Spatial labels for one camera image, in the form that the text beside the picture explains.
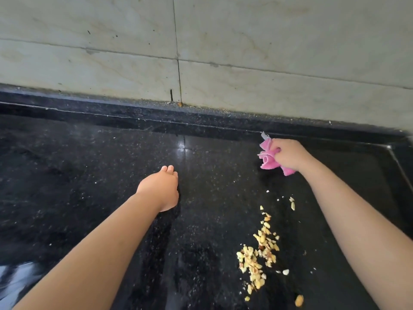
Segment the wall tile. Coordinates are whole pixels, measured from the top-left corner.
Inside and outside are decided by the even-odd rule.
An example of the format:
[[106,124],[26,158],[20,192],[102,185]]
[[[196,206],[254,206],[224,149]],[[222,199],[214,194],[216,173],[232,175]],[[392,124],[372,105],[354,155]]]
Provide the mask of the wall tile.
[[173,0],[1,0],[0,39],[176,58]]
[[179,68],[184,104],[413,131],[413,90],[197,62]]
[[180,100],[171,59],[0,40],[0,83],[117,98]]
[[413,0],[174,0],[179,58],[413,88]]

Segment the food crumbs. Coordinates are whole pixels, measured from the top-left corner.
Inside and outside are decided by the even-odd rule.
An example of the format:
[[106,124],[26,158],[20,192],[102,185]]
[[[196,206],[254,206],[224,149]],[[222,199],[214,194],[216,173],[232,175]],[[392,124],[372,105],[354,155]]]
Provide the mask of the food crumbs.
[[296,307],[301,307],[304,302],[304,296],[303,295],[298,295],[297,298],[295,298],[295,306]]

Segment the wet floor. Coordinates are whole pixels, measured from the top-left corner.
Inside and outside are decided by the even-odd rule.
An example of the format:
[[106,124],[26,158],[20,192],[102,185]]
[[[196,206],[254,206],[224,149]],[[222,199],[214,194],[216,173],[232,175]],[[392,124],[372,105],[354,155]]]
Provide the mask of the wet floor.
[[[0,309],[10,309],[161,166],[178,206],[158,215],[112,309],[377,309],[300,174],[259,168],[259,133],[188,126],[174,134],[0,115]],[[385,147],[302,138],[320,161],[405,233],[412,194]],[[296,201],[292,211],[288,199]],[[245,302],[241,244],[260,205],[280,235],[277,263]],[[289,269],[287,276],[277,270]]]

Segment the forearm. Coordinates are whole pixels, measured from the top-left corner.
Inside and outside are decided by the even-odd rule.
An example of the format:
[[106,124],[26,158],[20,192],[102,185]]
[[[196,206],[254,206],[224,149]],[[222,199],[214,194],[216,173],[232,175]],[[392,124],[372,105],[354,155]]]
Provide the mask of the forearm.
[[413,309],[413,242],[317,160],[310,184],[353,270],[382,309]]
[[15,310],[109,309],[158,201],[133,195],[83,239]]

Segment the pink cloth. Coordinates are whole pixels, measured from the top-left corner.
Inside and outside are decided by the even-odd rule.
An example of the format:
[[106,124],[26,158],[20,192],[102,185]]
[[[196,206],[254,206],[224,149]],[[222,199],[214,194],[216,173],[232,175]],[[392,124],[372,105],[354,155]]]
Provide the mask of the pink cloth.
[[[264,140],[263,143],[259,145],[264,151],[261,151],[261,153],[258,155],[260,159],[262,159],[262,169],[275,169],[276,167],[281,166],[280,163],[278,163],[274,159],[274,155],[278,152],[281,151],[280,148],[276,148],[275,150],[270,150],[271,147],[271,138],[267,138]],[[289,169],[287,167],[281,166],[282,171],[284,172],[285,176],[294,174],[295,171],[293,169]]]

